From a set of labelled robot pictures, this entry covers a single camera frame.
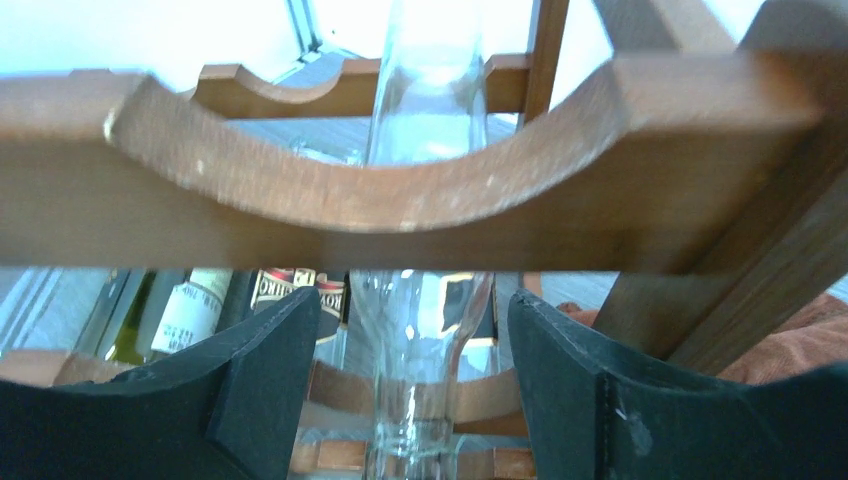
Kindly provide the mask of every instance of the wine rack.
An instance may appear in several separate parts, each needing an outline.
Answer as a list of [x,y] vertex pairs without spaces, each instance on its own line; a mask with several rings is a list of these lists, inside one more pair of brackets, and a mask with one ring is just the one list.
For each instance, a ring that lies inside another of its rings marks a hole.
[[[529,53],[488,64],[489,111],[523,128],[402,169],[313,162],[224,123],[370,115],[375,60],[308,89],[238,65],[183,93],[108,71],[0,80],[0,262],[621,271],[593,330],[516,294],[516,368],[460,386],[456,431],[533,449],[466,455],[462,478],[835,478],[846,365],[762,387],[709,375],[848,271],[848,8],[769,0],[736,45],[700,0],[594,0],[615,55],[548,112],[568,3],[536,0]],[[0,476],[355,471],[362,443],[294,445],[299,409],[302,425],[327,410],[341,424],[373,401],[366,379],[310,367],[317,306],[303,290],[111,383],[0,383],[17,402],[0,414]],[[281,391],[278,428],[244,423]],[[192,428],[154,415],[178,402]],[[173,443],[98,447],[122,428]]]

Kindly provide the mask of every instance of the wooden slat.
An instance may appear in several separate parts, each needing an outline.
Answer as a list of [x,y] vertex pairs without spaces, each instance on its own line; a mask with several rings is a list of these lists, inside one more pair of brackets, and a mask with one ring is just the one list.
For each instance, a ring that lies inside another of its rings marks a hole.
[[482,152],[356,169],[83,80],[0,82],[0,263],[675,271],[821,115],[778,57],[619,57]]
[[[315,362],[309,380],[306,400],[319,406],[368,418],[374,412],[374,387],[369,378],[339,370],[322,362]],[[427,395],[427,386],[416,389]],[[480,380],[462,382],[458,386],[457,407],[454,414],[456,429],[463,433],[487,435],[512,435],[512,417],[521,413],[521,399],[514,370],[507,370]],[[310,415],[320,420],[320,415]],[[510,417],[509,420],[485,424],[490,419]]]
[[736,43],[703,0],[593,0],[616,53],[730,52]]
[[[562,36],[568,15],[569,0],[534,0],[530,16],[527,51],[530,52],[530,73],[524,100],[524,113],[518,118],[518,128],[544,114],[551,107]],[[525,272],[521,286],[542,297],[542,274]]]
[[[848,52],[848,22],[839,20],[844,12],[819,7],[767,3],[743,46],[809,48],[820,38],[822,46]],[[782,37],[776,25],[784,26]],[[834,25],[841,25],[841,36],[832,31]],[[834,44],[836,38],[843,44]],[[716,374],[844,275],[848,263],[842,244],[833,242],[844,235],[840,220],[846,213],[838,199],[846,191],[848,124],[842,116],[848,106],[848,55],[834,56],[785,58],[829,106],[826,126],[795,152],[688,275],[620,276],[598,316],[598,330]]]
[[[289,471],[301,474],[355,474],[365,465],[366,443],[354,440],[324,440],[296,444]],[[529,449],[495,448],[461,453],[457,475],[461,479],[522,480],[536,478]]]
[[[494,55],[486,63],[490,113],[524,110],[527,55]],[[310,88],[272,85],[241,65],[207,65],[185,95],[227,118],[368,117],[374,108],[380,60],[346,59],[338,75]]]

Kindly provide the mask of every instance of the wooden wine rack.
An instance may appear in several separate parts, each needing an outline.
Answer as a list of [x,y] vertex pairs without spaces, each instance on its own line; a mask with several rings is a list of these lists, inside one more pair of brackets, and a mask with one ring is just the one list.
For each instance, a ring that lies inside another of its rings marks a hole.
[[[403,169],[224,124],[368,116],[377,60],[308,89],[238,65],[182,94],[105,71],[0,80],[0,262],[615,270],[594,328],[716,374],[848,271],[848,8],[766,1],[736,45],[701,0],[594,0],[615,55],[548,112],[568,3],[536,0],[529,53],[488,63],[489,111],[526,125]],[[527,435],[518,377],[462,384],[456,431]],[[372,396],[314,363],[304,412],[367,416]],[[299,445],[291,466],[351,471],[363,452]],[[536,475],[527,451],[463,458],[463,478]]]

